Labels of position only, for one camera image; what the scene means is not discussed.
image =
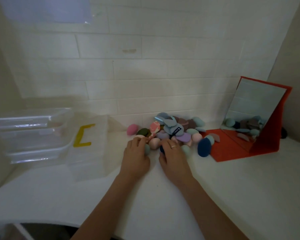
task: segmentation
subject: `white table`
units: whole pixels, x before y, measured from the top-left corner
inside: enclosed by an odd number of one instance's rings
[[[203,239],[185,200],[164,176],[158,152],[150,157],[150,172],[128,199],[115,234],[127,240]],[[278,153],[220,163],[193,153],[189,164],[250,239],[300,240],[300,143],[287,138]],[[65,165],[17,170],[0,188],[0,223],[79,227],[118,172],[76,183]]]

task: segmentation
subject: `light pink sponge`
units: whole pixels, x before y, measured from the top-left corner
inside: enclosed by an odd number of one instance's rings
[[[136,125],[136,124],[129,125],[129,127],[127,129],[128,136],[135,135],[137,132],[138,132],[138,125]]]

